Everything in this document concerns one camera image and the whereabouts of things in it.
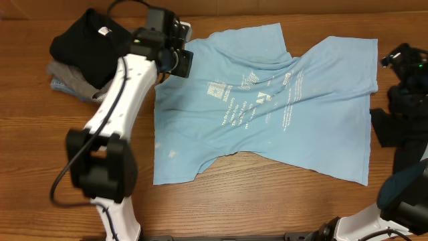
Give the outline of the light blue t-shirt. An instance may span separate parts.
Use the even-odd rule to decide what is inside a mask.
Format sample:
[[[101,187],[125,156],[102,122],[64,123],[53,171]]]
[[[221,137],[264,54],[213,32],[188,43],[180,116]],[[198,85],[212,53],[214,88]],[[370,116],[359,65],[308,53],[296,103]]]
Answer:
[[[155,88],[154,184],[192,181],[238,152],[368,183],[376,39],[329,36],[293,57],[275,23],[185,48],[189,77]]]

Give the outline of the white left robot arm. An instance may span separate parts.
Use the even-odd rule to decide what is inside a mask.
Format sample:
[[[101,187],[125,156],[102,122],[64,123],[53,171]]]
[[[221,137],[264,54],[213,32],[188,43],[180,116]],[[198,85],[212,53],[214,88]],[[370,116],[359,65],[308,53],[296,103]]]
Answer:
[[[96,206],[106,240],[142,240],[131,195],[138,166],[130,147],[130,134],[149,89],[161,73],[188,77],[193,54],[184,49],[192,28],[174,24],[172,33],[140,28],[130,50],[120,56],[112,85],[84,129],[66,136],[69,172],[74,187]]]

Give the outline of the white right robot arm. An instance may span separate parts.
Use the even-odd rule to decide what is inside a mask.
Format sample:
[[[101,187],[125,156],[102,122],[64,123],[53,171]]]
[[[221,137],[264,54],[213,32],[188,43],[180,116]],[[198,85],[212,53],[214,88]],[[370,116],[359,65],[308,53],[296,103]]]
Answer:
[[[402,43],[381,60],[399,79],[389,88],[389,111],[372,109],[382,147],[395,148],[393,174],[377,202],[359,213],[336,217],[307,234],[285,240],[385,240],[427,233],[427,51]]]

